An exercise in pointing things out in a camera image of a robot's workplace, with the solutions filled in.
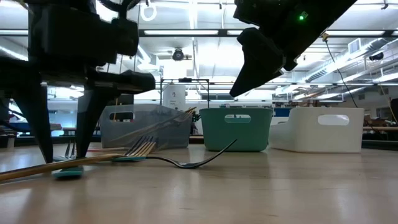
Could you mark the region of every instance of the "white container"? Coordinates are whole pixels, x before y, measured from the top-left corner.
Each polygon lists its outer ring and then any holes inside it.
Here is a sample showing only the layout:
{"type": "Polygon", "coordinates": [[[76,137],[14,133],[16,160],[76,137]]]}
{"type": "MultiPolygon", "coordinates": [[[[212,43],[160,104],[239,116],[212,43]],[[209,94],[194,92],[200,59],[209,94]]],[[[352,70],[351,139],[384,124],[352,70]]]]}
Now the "white container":
{"type": "Polygon", "coordinates": [[[361,152],[362,108],[293,108],[271,126],[269,147],[294,152],[361,152]]]}

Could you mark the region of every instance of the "security camera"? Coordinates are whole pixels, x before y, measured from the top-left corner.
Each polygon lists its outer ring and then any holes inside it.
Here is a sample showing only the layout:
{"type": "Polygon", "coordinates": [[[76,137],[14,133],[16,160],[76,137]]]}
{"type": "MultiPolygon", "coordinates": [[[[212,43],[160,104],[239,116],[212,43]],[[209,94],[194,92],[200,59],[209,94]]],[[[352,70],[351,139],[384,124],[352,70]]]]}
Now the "security camera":
{"type": "Polygon", "coordinates": [[[184,59],[184,53],[182,52],[182,49],[175,49],[173,53],[173,60],[181,61],[183,59],[184,59]]]}

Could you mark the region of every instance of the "storage bin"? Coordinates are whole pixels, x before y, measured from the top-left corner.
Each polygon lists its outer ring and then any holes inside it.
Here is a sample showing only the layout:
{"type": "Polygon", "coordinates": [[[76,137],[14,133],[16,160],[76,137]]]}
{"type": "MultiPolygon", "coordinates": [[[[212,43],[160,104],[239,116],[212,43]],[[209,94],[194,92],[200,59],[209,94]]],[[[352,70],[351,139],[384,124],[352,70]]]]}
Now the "storage bin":
{"type": "MultiPolygon", "coordinates": [[[[100,118],[102,147],[131,147],[140,136],[135,136],[134,139],[121,138],[121,136],[183,114],[183,111],[161,105],[107,106],[100,118]]],[[[191,122],[192,116],[146,136],[155,137],[156,147],[162,146],[162,149],[187,147],[191,122]]]]}
{"type": "Polygon", "coordinates": [[[220,151],[258,152],[267,147],[272,110],[264,108],[208,108],[200,110],[205,146],[220,151]]]}
{"type": "Polygon", "coordinates": [[[271,126],[269,147],[294,152],[361,152],[362,108],[294,108],[271,126]]]}

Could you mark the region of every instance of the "gray plastic bin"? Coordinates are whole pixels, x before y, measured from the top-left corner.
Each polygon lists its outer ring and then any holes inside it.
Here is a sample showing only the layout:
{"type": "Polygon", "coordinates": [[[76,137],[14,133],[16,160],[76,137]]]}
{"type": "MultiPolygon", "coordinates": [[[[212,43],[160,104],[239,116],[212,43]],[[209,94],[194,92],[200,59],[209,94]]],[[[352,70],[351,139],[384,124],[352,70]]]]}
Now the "gray plastic bin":
{"type": "MultiPolygon", "coordinates": [[[[115,139],[182,114],[184,114],[184,112],[160,105],[107,106],[102,112],[99,120],[102,147],[131,147],[140,136],[136,136],[136,138],[131,139],[131,141],[130,139],[115,141],[115,139]],[[134,119],[132,121],[113,121],[115,113],[128,112],[133,113],[134,119]]],[[[162,149],[188,147],[191,122],[192,116],[184,122],[175,123],[166,128],[146,134],[146,136],[155,137],[157,139],[156,147],[162,146],[162,149]]]]}

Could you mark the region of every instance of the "teal plastic bin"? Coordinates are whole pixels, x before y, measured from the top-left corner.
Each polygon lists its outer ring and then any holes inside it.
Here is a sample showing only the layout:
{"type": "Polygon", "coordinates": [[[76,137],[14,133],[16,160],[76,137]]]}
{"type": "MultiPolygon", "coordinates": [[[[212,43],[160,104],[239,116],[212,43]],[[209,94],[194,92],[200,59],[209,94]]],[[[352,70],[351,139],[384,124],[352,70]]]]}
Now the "teal plastic bin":
{"type": "Polygon", "coordinates": [[[200,110],[205,146],[220,151],[259,152],[268,145],[272,110],[264,108],[208,108],[200,110]]]}

